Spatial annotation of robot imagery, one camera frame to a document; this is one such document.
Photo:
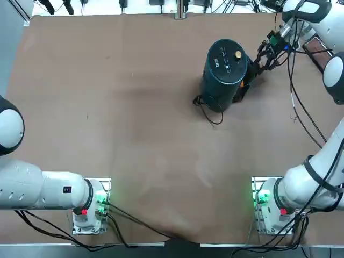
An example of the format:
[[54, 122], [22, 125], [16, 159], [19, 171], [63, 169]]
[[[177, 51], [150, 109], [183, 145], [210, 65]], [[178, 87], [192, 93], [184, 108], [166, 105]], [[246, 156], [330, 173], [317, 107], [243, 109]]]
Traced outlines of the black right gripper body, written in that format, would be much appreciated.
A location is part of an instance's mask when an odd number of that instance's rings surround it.
[[266, 53], [271, 58], [277, 58], [279, 54], [286, 50], [288, 44], [284, 41], [268, 42], [266, 46]]

